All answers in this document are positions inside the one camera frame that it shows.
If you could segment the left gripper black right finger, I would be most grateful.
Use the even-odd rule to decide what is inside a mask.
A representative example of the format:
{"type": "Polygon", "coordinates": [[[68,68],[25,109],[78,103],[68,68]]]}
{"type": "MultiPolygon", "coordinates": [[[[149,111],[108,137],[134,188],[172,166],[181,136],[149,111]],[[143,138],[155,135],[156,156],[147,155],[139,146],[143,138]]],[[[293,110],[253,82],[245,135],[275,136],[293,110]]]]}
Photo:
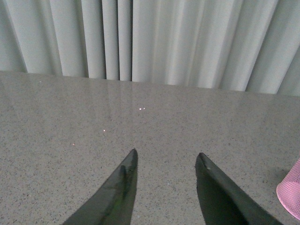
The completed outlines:
{"type": "Polygon", "coordinates": [[[195,162],[197,195],[207,225],[280,225],[204,153],[195,162]]]}

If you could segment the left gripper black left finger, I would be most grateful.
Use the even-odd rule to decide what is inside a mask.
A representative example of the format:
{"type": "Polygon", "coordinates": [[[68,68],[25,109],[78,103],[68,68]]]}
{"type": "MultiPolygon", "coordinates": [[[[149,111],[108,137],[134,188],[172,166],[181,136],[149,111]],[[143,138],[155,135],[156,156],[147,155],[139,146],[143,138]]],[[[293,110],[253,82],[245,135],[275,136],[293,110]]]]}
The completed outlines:
{"type": "Polygon", "coordinates": [[[137,190],[138,154],[132,149],[97,192],[65,225],[129,225],[137,190]]]}

